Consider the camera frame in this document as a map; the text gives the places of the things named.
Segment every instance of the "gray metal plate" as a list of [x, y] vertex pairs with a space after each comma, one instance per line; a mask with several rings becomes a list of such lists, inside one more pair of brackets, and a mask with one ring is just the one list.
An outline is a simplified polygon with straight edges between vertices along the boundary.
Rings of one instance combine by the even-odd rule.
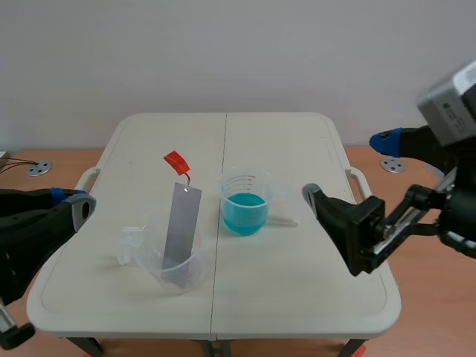
[[405, 169], [405, 164], [401, 159], [390, 156], [380, 160], [380, 165], [389, 173], [400, 173]]

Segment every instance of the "wire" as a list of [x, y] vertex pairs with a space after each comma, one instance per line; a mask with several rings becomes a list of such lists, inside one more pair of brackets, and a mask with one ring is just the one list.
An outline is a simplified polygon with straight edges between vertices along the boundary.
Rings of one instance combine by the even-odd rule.
[[14, 167], [24, 166], [24, 165], [31, 165], [31, 163], [29, 163], [29, 162], [22, 162], [22, 163], [14, 164], [14, 165], [12, 165], [12, 166], [10, 166], [10, 167], [7, 167], [5, 170], [0, 171], [0, 174], [4, 173], [5, 171], [8, 171], [9, 169], [13, 169]]
[[8, 163], [6, 163], [6, 164], [0, 165], [0, 169], [2, 169], [2, 168], [5, 167], [5, 166], [12, 166], [12, 165], [18, 165], [18, 164], [36, 165], [36, 164], [32, 164], [32, 163], [30, 163], [30, 162], [22, 162], [22, 163], [19, 163], [19, 162], [8, 162]]
[[24, 158], [6, 158], [8, 161], [14, 160], [14, 161], [22, 161], [22, 162], [29, 162], [30, 164], [35, 164], [37, 165], [38, 163], [36, 161], [32, 160], [25, 160]]

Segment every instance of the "plastic measuring cup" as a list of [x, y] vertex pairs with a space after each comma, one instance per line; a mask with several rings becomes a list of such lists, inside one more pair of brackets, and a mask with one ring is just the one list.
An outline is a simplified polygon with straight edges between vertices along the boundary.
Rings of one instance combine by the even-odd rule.
[[234, 167], [218, 180], [223, 222], [243, 235], [258, 232], [268, 216], [274, 198], [273, 178], [253, 168]]
[[195, 229], [191, 255], [185, 261], [174, 261], [177, 254], [164, 257], [166, 241], [165, 219], [158, 219], [144, 228], [125, 227], [117, 242], [116, 255], [121, 265], [136, 263], [150, 273], [167, 292], [181, 293], [195, 288], [205, 277], [204, 259], [208, 247], [199, 227]]

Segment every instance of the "wooden floor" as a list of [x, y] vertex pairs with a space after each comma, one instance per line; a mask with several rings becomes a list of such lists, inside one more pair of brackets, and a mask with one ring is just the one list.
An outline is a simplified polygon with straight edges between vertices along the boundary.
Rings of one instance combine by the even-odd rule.
[[[40, 187], [73, 188], [82, 172], [92, 167], [101, 150], [22, 151], [17, 158], [49, 159], [54, 169], [28, 178], [25, 167], [0, 175], [1, 188], [32, 190]], [[434, 186], [434, 171], [418, 161], [405, 159], [405, 171], [392, 174], [379, 166], [380, 155], [369, 147], [348, 147], [354, 167], [367, 177], [373, 194], [391, 209], [413, 183]], [[402, 295], [402, 314], [393, 329], [366, 343], [365, 357], [476, 356], [476, 261], [440, 244], [434, 237], [413, 237], [391, 257], [390, 267]], [[27, 321], [26, 295], [8, 309], [19, 323]], [[245, 340], [232, 344], [234, 357], [332, 357], [340, 340]], [[106, 339], [100, 341], [109, 357], [201, 357], [194, 342], [173, 340]], [[80, 357], [79, 349], [65, 339], [38, 332], [1, 357]]]

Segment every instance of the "red clip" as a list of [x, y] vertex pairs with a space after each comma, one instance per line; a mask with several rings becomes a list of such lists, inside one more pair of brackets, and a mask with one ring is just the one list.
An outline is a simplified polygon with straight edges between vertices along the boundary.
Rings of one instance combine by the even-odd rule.
[[175, 150], [173, 150], [170, 154], [165, 155], [164, 160], [174, 168], [179, 176], [183, 174], [187, 175], [187, 171], [190, 170], [187, 162]]

